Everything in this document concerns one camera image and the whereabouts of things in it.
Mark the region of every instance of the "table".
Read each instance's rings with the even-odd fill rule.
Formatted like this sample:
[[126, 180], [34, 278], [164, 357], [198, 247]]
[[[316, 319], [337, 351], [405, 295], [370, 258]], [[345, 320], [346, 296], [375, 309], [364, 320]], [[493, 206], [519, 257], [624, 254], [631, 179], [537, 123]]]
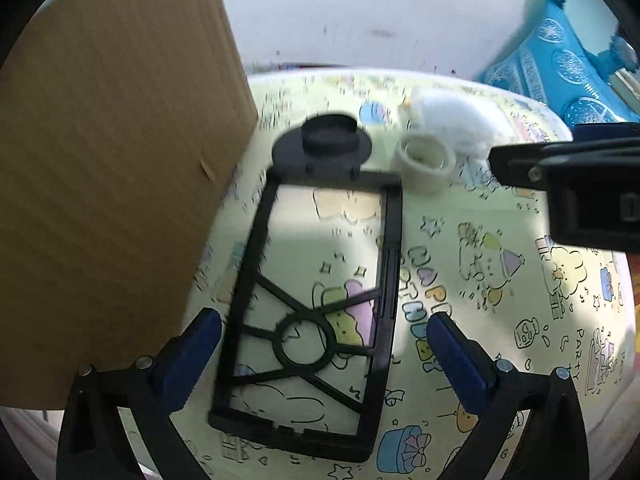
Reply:
[[[373, 150], [363, 168], [388, 170], [406, 124], [399, 110], [416, 85], [449, 88], [493, 100], [520, 142], [567, 140], [570, 133], [544, 105], [500, 89], [442, 76], [380, 70], [313, 70], [250, 78], [258, 128], [234, 171], [202, 253], [184, 316], [204, 306], [228, 312], [242, 250], [260, 199], [271, 145], [319, 112], [358, 118]], [[634, 310], [624, 254], [564, 247], [548, 236], [541, 192], [501, 187], [483, 162], [458, 161], [449, 189], [434, 196], [404, 194], [403, 254], [385, 405], [376, 448], [363, 464], [299, 456], [241, 440], [207, 424], [217, 354], [186, 407], [172, 415], [204, 470], [219, 480], [435, 479], [476, 422], [459, 404], [425, 340], [426, 320], [447, 312], [466, 336], [520, 370], [548, 374], [564, 366], [574, 377], [587, 431], [632, 377]], [[326, 189], [280, 189], [270, 221], [262, 273], [310, 308], [375, 284], [380, 200]], [[286, 308], [257, 288], [246, 322], [274, 328]], [[366, 344], [370, 304], [330, 314], [338, 338]], [[322, 352], [314, 326], [293, 327], [288, 355], [311, 362]], [[279, 367], [266, 341], [242, 341], [238, 373]], [[322, 377], [358, 400], [366, 358], [336, 356]], [[299, 378], [247, 386], [234, 398], [249, 410], [296, 430], [354, 432], [357, 416]], [[510, 437], [488, 478], [504, 471], [526, 421]], [[140, 437], [126, 410], [127, 434], [142, 463]]]

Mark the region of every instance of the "blue pillow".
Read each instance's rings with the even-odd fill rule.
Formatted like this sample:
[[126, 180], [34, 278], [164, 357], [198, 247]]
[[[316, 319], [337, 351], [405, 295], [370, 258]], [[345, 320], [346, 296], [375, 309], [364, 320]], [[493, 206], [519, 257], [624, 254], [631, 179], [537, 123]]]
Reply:
[[549, 106], [572, 128], [579, 123], [639, 121], [607, 82], [620, 68], [638, 69], [631, 46], [619, 36], [594, 56], [585, 50], [564, 10], [565, 0], [546, 0], [529, 37], [478, 81], [526, 95]]

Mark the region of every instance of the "cardboard box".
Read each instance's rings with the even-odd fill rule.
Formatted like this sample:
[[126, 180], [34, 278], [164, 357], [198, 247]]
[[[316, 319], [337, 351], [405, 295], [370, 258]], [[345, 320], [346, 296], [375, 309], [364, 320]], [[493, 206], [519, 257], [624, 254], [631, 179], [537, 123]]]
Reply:
[[222, 0], [51, 0], [0, 70], [0, 404], [180, 331], [257, 113]]

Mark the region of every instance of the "black circular cap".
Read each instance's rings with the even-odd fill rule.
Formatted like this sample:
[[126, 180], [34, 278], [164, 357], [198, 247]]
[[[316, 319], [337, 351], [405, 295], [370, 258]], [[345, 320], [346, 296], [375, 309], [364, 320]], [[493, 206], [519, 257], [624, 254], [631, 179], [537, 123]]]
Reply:
[[319, 115], [302, 125], [302, 149], [311, 156], [354, 152], [360, 138], [356, 119], [340, 114]]
[[274, 165], [359, 168], [371, 155], [371, 139], [343, 114], [312, 117], [282, 134], [271, 149]]

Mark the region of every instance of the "circular ring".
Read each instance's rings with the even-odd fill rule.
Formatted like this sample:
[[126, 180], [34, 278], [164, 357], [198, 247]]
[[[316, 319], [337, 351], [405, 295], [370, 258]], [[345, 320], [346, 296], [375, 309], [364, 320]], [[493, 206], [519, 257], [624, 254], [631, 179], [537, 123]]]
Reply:
[[[324, 353], [314, 362], [308, 364], [297, 363], [292, 360], [286, 354], [282, 345], [284, 342], [284, 336], [289, 327], [300, 321], [309, 321], [318, 325], [324, 334]], [[280, 364], [282, 364], [284, 369], [293, 370], [297, 376], [313, 374], [327, 366], [334, 357], [338, 346], [334, 328], [327, 321], [325, 316], [321, 316], [313, 310], [289, 314], [276, 325], [273, 332], [274, 337], [271, 340], [271, 344], [273, 345], [273, 353], [276, 355], [276, 359], [280, 361]]]
[[393, 166], [407, 188], [430, 192], [445, 187], [456, 165], [456, 154], [437, 136], [409, 132], [394, 150]]

